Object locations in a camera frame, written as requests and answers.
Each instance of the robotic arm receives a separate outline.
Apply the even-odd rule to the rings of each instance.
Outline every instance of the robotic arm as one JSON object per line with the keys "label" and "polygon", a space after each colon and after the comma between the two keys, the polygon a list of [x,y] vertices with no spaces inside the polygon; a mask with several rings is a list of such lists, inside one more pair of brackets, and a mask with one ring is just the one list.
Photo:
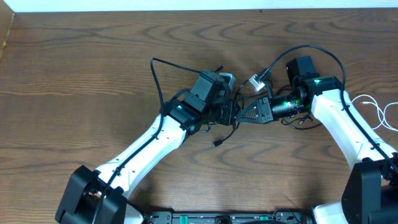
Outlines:
{"label": "robotic arm", "polygon": [[[274,96],[272,87],[265,82],[266,73],[254,75],[250,82],[256,88],[268,88],[268,96],[258,98],[241,109],[236,99],[230,97],[235,83],[232,74],[203,70],[191,90],[182,90],[165,103],[162,130],[141,151],[137,153],[159,128],[161,115],[139,139],[114,159],[94,171],[81,166],[72,174],[57,210],[56,221],[92,223],[95,208],[100,203],[98,195],[105,194],[97,223],[141,224],[144,217],[127,203],[127,198],[164,156],[201,130],[203,125],[231,126],[235,121],[266,124],[306,112],[312,113],[329,130],[343,151],[352,173],[341,201],[311,209],[309,214],[301,216],[301,222],[377,223],[372,220],[385,220],[380,217],[391,216],[394,213],[392,210],[398,206],[398,176],[344,110],[351,111],[395,164],[398,164],[398,154],[355,110],[347,92],[344,92],[344,98],[349,107],[342,107],[340,81],[336,77],[320,77],[310,57],[296,58],[287,64],[293,92]],[[178,100],[185,92],[184,99]],[[133,154],[135,156],[118,172],[109,190],[106,190],[105,185],[117,172],[117,167]],[[390,188],[381,189],[381,177],[391,180]]]}

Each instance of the white cable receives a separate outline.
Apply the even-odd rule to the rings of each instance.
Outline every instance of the white cable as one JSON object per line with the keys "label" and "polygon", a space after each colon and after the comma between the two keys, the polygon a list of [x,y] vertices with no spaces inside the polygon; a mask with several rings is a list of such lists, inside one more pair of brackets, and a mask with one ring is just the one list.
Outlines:
{"label": "white cable", "polygon": [[398,102],[389,103],[389,104],[384,108],[384,111],[382,111],[382,110],[380,109],[380,107],[379,107],[377,101],[376,101],[373,97],[371,97],[371,96],[369,96],[369,95],[366,95],[366,94],[359,95],[359,96],[355,97],[351,102],[353,103],[354,100],[356,100],[357,98],[362,97],[362,96],[367,96],[367,97],[369,97],[370,99],[372,99],[373,102],[374,102],[374,103],[372,103],[372,102],[368,102],[368,101],[362,101],[362,102],[361,102],[362,104],[372,104],[373,106],[375,106],[375,107],[377,108],[377,116],[379,117],[380,124],[379,124],[378,126],[376,126],[375,128],[372,128],[372,129],[376,129],[376,128],[380,127],[380,125],[383,125],[383,126],[386,127],[387,129],[390,129],[390,130],[392,130],[392,131],[398,131],[398,129],[393,128],[393,127],[387,122],[387,119],[386,119],[386,109],[387,109],[387,107],[390,106],[390,105],[398,105]]}

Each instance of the cardboard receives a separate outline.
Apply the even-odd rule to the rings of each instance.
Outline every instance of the cardboard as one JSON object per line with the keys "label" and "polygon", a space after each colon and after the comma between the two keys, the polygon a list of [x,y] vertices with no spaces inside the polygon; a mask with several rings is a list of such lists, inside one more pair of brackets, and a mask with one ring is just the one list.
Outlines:
{"label": "cardboard", "polygon": [[14,18],[14,12],[0,0],[0,60],[2,51],[6,46],[8,34],[10,33],[11,23]]}

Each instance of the black connector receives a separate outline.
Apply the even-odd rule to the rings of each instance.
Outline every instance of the black connector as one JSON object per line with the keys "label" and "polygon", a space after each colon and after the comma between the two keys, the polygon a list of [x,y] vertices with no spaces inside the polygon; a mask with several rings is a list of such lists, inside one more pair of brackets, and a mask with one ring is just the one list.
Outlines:
{"label": "black connector", "polygon": [[219,140],[213,142],[212,146],[213,146],[213,147],[217,147],[217,146],[219,146],[220,144],[222,144],[223,142],[224,142],[223,140],[219,139]]}

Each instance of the wooden tabletop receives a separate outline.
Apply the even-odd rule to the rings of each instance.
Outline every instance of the wooden tabletop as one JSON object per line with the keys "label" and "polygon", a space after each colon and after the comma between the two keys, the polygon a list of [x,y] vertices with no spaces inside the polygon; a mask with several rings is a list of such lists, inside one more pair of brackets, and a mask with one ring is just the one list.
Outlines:
{"label": "wooden tabletop", "polygon": [[[398,101],[398,9],[90,12],[18,14],[0,69],[0,223],[54,223],[71,173],[95,169],[152,124],[159,98],[149,59],[233,73],[237,85],[283,51],[317,44],[347,69],[347,91]],[[321,75],[341,71],[313,49],[288,54],[272,70],[311,55]],[[165,99],[197,79],[155,64]],[[249,86],[243,93],[253,94]],[[371,105],[355,104],[371,126]],[[398,126],[391,106],[387,118]],[[197,133],[166,156],[134,191],[141,208],[266,211],[338,200],[349,167],[322,126],[296,131],[279,122]],[[398,147],[397,134],[376,131]]]}

